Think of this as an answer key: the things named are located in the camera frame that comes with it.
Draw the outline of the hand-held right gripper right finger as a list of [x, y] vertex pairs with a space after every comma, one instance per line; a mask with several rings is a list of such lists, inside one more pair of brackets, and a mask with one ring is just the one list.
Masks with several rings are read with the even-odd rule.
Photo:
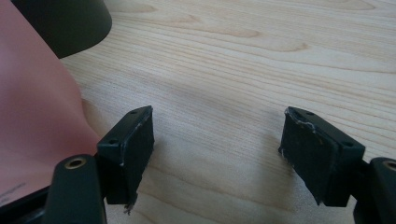
[[345, 206], [365, 146], [313, 112], [285, 110], [278, 152], [304, 181], [318, 204]]

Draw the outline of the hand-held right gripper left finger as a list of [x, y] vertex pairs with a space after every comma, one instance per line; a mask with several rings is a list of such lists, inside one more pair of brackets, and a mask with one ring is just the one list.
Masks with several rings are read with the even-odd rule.
[[98, 143], [96, 162], [103, 197], [130, 214], [154, 149], [151, 105], [128, 112]]

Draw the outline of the pink bottle with dark cap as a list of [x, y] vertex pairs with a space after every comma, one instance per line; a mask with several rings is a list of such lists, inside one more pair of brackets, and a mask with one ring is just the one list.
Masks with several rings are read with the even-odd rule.
[[0, 207], [50, 184], [54, 166], [92, 154], [77, 82], [10, 0], [0, 0]]

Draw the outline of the round jar with pink lid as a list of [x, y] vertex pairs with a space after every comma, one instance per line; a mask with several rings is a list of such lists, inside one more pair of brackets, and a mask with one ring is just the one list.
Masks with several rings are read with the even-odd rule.
[[59, 59], [97, 45], [112, 27], [104, 0], [11, 0], [11, 3]]

